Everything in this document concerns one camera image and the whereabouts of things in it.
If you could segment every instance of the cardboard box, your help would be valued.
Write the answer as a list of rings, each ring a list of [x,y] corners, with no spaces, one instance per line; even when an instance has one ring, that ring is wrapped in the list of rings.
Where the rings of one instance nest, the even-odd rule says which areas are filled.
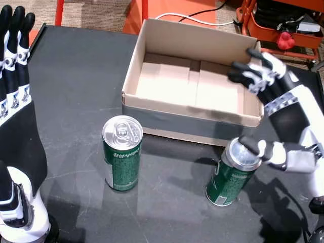
[[[123,114],[144,132],[225,146],[256,127],[263,105],[227,79],[234,60],[248,63],[257,39],[209,28],[146,20],[122,90]]]

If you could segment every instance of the robotic arm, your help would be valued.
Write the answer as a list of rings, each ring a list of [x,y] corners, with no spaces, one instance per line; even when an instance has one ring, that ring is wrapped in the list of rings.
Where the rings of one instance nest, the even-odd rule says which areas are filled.
[[[58,236],[39,192],[47,161],[29,93],[27,58],[34,22],[35,15],[25,16],[22,6],[13,15],[9,5],[0,13],[1,243],[55,242]]]
[[[257,95],[281,142],[239,138],[247,149],[264,162],[282,171],[308,175],[314,197],[309,207],[324,214],[324,116],[312,92],[277,58],[247,49],[263,66],[233,62],[228,72],[232,82],[241,83]]]

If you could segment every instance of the can lid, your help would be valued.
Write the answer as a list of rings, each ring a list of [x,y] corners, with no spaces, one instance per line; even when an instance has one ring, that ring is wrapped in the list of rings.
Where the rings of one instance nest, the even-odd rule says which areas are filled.
[[[245,148],[238,138],[233,139],[226,146],[225,153],[231,165],[241,171],[254,171],[261,164],[261,159]]]
[[[109,119],[102,129],[104,141],[117,150],[128,150],[136,147],[143,138],[140,123],[127,115],[118,115]]]

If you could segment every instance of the green can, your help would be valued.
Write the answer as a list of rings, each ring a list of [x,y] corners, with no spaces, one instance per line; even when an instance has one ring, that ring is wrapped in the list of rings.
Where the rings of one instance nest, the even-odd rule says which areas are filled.
[[[209,201],[218,206],[230,205],[260,164],[261,160],[245,148],[238,138],[230,141],[206,186]]]
[[[143,129],[134,118],[118,115],[102,129],[106,182],[118,191],[132,189],[138,181]]]

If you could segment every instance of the orange cart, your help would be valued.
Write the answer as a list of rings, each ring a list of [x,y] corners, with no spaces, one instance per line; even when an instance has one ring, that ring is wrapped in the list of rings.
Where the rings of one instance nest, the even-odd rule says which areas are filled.
[[[236,17],[239,23],[242,23],[242,34],[256,37],[260,41],[267,41],[275,43],[280,31],[275,29],[265,28],[258,25],[255,21],[253,9],[257,0],[244,0],[242,6],[236,9]],[[277,0],[278,2],[295,5],[307,9],[311,9],[317,12],[324,12],[324,1],[323,0]],[[323,38],[322,31],[317,32],[315,35],[306,35],[299,33],[289,33],[295,40],[295,45],[300,47],[311,48],[313,55],[307,55],[302,53],[296,53],[291,51],[281,51],[268,48],[262,48],[262,51],[267,51],[274,54],[281,54],[291,57],[299,57],[315,60],[318,59],[318,51],[321,40]]]

